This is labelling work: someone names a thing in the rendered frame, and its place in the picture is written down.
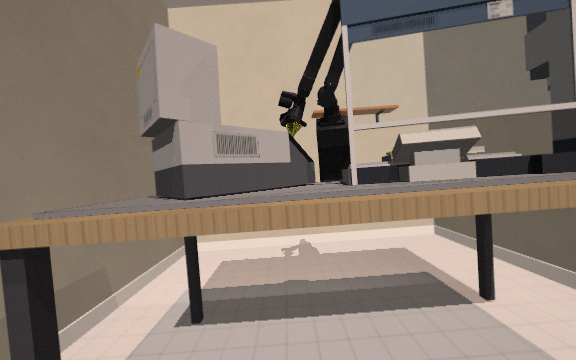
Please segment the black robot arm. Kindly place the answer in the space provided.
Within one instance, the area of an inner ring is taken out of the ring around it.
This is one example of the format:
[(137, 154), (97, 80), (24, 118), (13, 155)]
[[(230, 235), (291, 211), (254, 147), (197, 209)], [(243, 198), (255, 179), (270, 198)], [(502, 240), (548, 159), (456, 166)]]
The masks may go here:
[[(312, 54), (302, 76), (296, 93), (282, 91), (278, 106), (288, 108), (288, 112), (280, 115), (280, 124), (286, 127), (288, 121), (283, 117), (293, 111), (293, 107), (299, 107), (304, 111), (306, 98), (310, 95), (313, 84), (341, 20), (340, 17), (340, 0), (332, 0), (328, 13), (324, 20), (323, 26), (313, 48)], [(338, 86), (341, 73), (344, 68), (342, 32), (328, 71), (328, 74), (322, 86), (318, 91), (317, 105), (324, 108), (323, 118), (320, 118), (320, 127), (345, 125), (345, 118), (339, 111), (335, 90)], [(290, 107), (293, 107), (290, 109)]]

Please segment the grey rack with round holes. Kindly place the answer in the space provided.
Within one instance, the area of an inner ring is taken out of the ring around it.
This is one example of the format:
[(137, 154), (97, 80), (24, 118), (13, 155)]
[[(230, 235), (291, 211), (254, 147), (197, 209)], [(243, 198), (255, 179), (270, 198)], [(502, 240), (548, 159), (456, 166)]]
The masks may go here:
[[(392, 161), (392, 163), (394, 163), (393, 156), (388, 155), (388, 156), (382, 157), (382, 162), (386, 162), (386, 161)], [(399, 163), (394, 163), (394, 165), (395, 164), (396, 165), (405, 165), (405, 164), (410, 164), (410, 162), (399, 162)]]

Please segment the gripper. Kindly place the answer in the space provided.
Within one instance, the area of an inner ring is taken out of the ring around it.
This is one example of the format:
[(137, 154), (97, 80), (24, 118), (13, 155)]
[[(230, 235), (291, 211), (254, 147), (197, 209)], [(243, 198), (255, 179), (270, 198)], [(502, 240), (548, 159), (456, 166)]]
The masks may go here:
[(302, 126), (307, 126), (307, 123), (302, 120), (303, 112), (304, 111), (300, 110), (299, 107), (293, 107), (293, 114), (291, 113), (283, 117), (283, 120), (285, 119), (289, 122), (286, 124), (286, 127), (287, 131), (291, 134), (292, 137), (295, 136), (295, 134), (302, 128)]

